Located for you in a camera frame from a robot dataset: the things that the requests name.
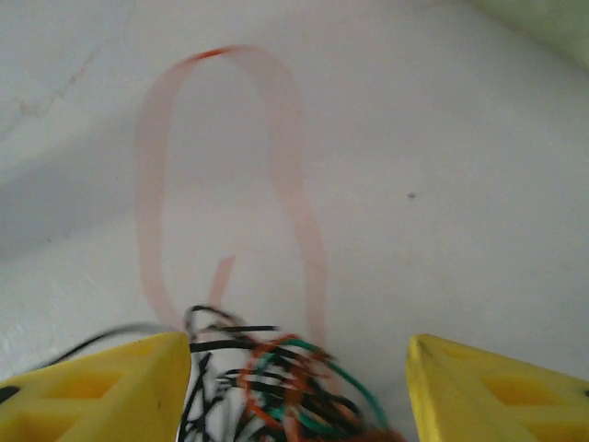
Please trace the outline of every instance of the green object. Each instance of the green object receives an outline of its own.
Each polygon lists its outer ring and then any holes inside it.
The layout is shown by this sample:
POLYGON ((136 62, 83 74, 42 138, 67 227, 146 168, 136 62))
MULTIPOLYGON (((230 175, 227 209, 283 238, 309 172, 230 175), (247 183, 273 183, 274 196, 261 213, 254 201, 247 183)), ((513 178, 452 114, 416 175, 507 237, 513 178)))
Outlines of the green object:
MULTIPOLYGON (((320 351, 318 347, 313 345, 312 343, 308 343, 306 341, 302 341, 300 339, 289 339, 284 341, 282 345, 292 345, 294 347, 304 348, 310 352, 317 352, 320 351)), ((260 359, 260 364, 256 366, 254 369, 254 374, 260 373, 271 361, 273 358, 273 354, 266 354, 260 359)), ((385 414, 384 410, 381 408, 378 400, 372 395, 372 393, 356 378, 354 378, 350 373, 345 371, 343 368, 335 364, 332 360, 326 361, 326 364, 329 368, 331 368, 337 375, 342 377, 345 381, 349 382, 353 387, 355 387, 360 393, 364 396, 370 407, 373 409, 376 420, 378 424, 384 428, 389 428, 387 415, 385 414)), ((284 414, 284 409, 274 409, 271 412, 271 416, 274 419, 282 418, 284 414)), ((310 416, 301 413, 301 423, 306 426, 307 428, 312 428, 319 433, 328 434, 338 436, 338 433, 334 431, 333 428, 329 427, 328 425, 323 425, 318 422, 315 422, 310 416)))
POLYGON ((589 0, 470 0, 589 68, 589 0))

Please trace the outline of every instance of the yellow plastic part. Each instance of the yellow plastic part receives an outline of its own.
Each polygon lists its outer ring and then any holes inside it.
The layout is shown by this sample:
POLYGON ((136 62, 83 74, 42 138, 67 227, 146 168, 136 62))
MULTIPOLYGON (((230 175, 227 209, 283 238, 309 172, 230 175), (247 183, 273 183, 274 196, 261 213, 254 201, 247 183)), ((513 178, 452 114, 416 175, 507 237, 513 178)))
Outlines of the yellow plastic part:
POLYGON ((589 442, 589 382, 430 335, 407 382, 421 442, 589 442))
POLYGON ((173 442, 191 373, 184 333, 49 366, 0 383, 1 442, 173 442))

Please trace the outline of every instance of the red line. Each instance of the red line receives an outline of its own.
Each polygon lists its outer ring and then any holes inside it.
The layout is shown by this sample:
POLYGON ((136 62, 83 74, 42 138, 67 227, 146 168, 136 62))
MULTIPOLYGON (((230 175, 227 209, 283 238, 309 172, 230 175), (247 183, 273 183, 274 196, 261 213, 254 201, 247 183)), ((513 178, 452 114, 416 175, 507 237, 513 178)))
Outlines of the red line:
POLYGON ((302 105, 288 69, 260 48, 232 46, 202 52, 169 68, 157 79, 136 127, 137 195, 135 220, 141 282, 157 316, 181 327, 181 315, 172 306, 162 268, 162 218, 165 199, 167 137, 179 89, 201 60, 228 57, 250 74, 268 113, 271 182, 293 223, 306 279, 306 316, 313 339, 325 345, 327 259, 319 224, 306 197, 301 161, 302 105))
POLYGON ((223 258, 217 264, 217 270, 214 273, 213 287, 211 288, 211 295, 209 295, 209 304, 213 307, 221 307, 221 300, 225 293, 227 283, 229 283, 229 276, 233 269, 233 264, 236 262, 236 255, 231 255, 223 258))

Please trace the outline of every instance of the white surface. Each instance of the white surface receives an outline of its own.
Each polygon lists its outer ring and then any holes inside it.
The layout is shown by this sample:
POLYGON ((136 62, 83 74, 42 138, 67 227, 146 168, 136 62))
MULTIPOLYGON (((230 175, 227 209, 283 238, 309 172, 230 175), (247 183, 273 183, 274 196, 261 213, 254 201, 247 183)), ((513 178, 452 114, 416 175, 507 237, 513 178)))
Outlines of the white surface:
MULTIPOLYGON (((157 76, 255 44, 304 101, 329 349, 413 433, 404 355, 431 332, 587 377, 589 76, 459 2, 3 2, 0 378, 154 319, 138 277, 133 126, 157 76), (414 199, 408 194, 414 192, 414 199)), ((223 61, 182 89, 164 269, 178 310, 306 333, 263 108, 223 61)))

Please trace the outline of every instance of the black wire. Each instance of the black wire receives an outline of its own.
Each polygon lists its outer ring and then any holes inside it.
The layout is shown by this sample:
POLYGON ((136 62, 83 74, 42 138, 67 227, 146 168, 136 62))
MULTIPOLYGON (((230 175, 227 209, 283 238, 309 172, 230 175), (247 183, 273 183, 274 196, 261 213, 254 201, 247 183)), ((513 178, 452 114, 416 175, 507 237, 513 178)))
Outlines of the black wire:
POLYGON ((66 352, 54 357, 53 359, 47 362, 44 362, 42 364, 39 364, 38 366, 33 367, 29 371, 38 370, 40 368, 45 368, 46 366, 53 366, 57 363, 63 362, 64 360, 69 359, 73 355, 80 353, 82 350, 89 347, 90 345, 108 338, 114 338, 116 336, 129 333, 157 334, 161 332, 173 331, 174 329, 171 329, 169 327, 160 324, 153 324, 150 322, 135 322, 131 324, 121 325, 120 327, 113 327, 112 329, 108 329, 100 333, 97 333, 93 336, 90 336, 85 341, 79 343, 72 349, 67 350, 66 352))
MULTIPOLYGON (((260 343, 249 337, 247 335, 248 332, 273 332, 278 329, 273 326, 247 326, 244 325, 238 317, 228 314, 219 308, 194 306, 193 308, 189 308, 185 314, 186 331, 191 338, 191 341, 195 341, 198 338, 196 331, 193 329, 193 325, 195 324, 196 313, 200 311, 213 313, 223 320, 228 320, 236 325, 225 326, 219 325, 220 323, 216 322, 207 327, 207 330, 224 333, 231 339, 205 343, 193 342, 190 344, 190 351, 195 359, 195 364, 193 366, 198 370, 198 377, 196 378, 194 385, 190 388, 190 391, 188 391, 188 399, 186 400, 184 410, 180 417, 178 441, 190 442, 196 440, 196 438, 200 436, 202 442, 217 442, 207 431, 207 419, 219 404, 223 404, 223 413, 225 415, 225 420, 222 421, 224 422, 222 433, 223 440, 219 442, 227 442, 226 439, 228 438, 229 427, 231 426, 229 421, 229 419, 231 419, 231 401, 229 398, 229 392, 232 389, 240 389, 240 386, 237 385, 237 380, 243 370, 231 369, 221 375, 215 374, 216 387, 213 397, 209 400, 205 388, 205 377, 209 372, 209 366, 211 366, 213 358, 212 352, 215 350, 231 348, 251 352, 256 349, 260 343), (194 401, 199 392, 201 393, 201 412, 200 415, 191 418, 194 401)), ((36 368, 51 366, 62 362, 73 355, 78 354, 90 345, 111 337, 128 333, 155 334, 172 330, 173 329, 168 327, 145 322, 114 327, 89 337, 72 349, 54 357, 54 359, 39 365, 36 368)), ((268 358, 268 365, 265 370, 256 373, 249 382, 252 392, 263 396, 261 406, 267 413, 284 407, 284 396, 287 389, 291 388, 287 384, 290 377, 290 370, 293 365, 299 364, 297 358, 300 357, 299 353, 281 346, 270 350, 269 353, 271 353, 272 356, 268 358)), ((307 390, 303 392, 300 404, 301 408, 307 410, 308 413, 315 415, 322 422, 325 422, 325 425, 329 425, 334 429, 339 429, 346 435, 358 435, 363 430, 362 422, 364 419, 355 403, 343 396, 333 395, 323 389, 318 378, 309 377, 306 388, 307 390), (345 407, 355 416, 355 422, 354 420, 350 420, 349 415, 345 415, 342 412, 341 407, 345 407)), ((245 429, 254 422, 259 423, 261 420, 257 418, 255 413, 250 412, 248 408, 244 406, 239 418, 235 422, 233 440, 237 442, 245 429)), ((330 439, 333 437, 319 435, 304 425, 302 425, 301 431, 303 438, 330 439)), ((286 440, 286 435, 283 429, 271 428, 264 423, 262 423, 260 428, 253 431, 250 435, 250 439, 259 440, 263 436, 266 436, 266 438, 270 437, 274 441, 283 442, 286 440)))

